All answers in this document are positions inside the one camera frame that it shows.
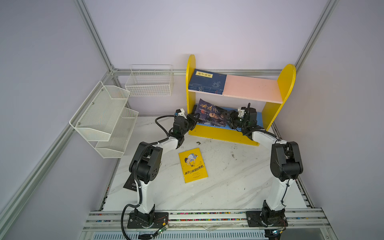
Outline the navy blue book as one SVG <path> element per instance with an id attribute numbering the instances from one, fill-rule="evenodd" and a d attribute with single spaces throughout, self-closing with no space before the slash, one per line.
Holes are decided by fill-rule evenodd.
<path id="1" fill-rule="evenodd" d="M 190 91 L 222 95 L 227 75 L 195 69 L 188 84 Z"/>

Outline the black antler cover book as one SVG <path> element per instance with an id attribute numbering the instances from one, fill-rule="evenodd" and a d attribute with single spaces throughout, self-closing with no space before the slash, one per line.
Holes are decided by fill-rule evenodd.
<path id="1" fill-rule="evenodd" d="M 123 188 L 134 192 L 137 191 L 137 184 L 135 182 L 134 174 L 130 174 Z"/>

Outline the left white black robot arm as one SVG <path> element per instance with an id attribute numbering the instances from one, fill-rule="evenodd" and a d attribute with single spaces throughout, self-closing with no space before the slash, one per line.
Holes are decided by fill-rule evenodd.
<path id="1" fill-rule="evenodd" d="M 152 143 L 141 142 L 130 164 L 130 172 L 136 184 L 138 203 L 128 204 L 133 208 L 131 221 L 148 228 L 155 222 L 155 203 L 150 196 L 150 183 L 156 178 L 161 166 L 163 154 L 178 149 L 185 140 L 185 135 L 193 130 L 200 114 L 185 114 L 178 109 L 173 115 L 160 116 L 155 119 L 166 134 L 166 138 Z"/>

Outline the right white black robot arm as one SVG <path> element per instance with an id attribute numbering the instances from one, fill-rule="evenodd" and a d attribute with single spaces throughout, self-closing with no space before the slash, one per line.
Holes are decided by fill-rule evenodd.
<path id="1" fill-rule="evenodd" d="M 296 142 L 282 140 L 259 126 L 257 111 L 251 108 L 251 105 L 236 111 L 225 111 L 224 118 L 231 129 L 241 132 L 243 136 L 271 151 L 270 170 L 275 180 L 267 199 L 264 200 L 257 221 L 265 227 L 284 221 L 287 206 L 285 198 L 291 188 L 291 183 L 304 170 L 299 145 Z"/>

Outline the dark blue yellow-edged book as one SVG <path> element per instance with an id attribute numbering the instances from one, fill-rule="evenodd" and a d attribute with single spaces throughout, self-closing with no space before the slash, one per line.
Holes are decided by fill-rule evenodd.
<path id="1" fill-rule="evenodd" d="M 195 113 L 199 113 L 199 118 L 215 118 L 215 119 L 222 119 L 226 121 L 223 118 L 223 112 L 226 110 L 220 107 L 217 107 L 211 103 L 208 103 L 202 99 L 199 100 L 199 103 L 197 104 Z"/>

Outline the yellow children's book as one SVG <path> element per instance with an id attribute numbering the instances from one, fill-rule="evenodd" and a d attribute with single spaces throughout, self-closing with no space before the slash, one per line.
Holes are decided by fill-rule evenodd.
<path id="1" fill-rule="evenodd" d="M 209 176 L 200 148 L 179 153 L 179 159 L 186 184 Z"/>

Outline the black wolf cover book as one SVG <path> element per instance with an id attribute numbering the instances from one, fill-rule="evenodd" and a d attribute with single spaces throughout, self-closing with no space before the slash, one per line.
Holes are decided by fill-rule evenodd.
<path id="1" fill-rule="evenodd" d="M 225 127 L 227 125 L 226 121 L 222 119 L 215 119 L 215 118 L 199 118 L 198 119 L 199 124 L 208 125 L 208 126 L 214 126 L 214 127 Z"/>

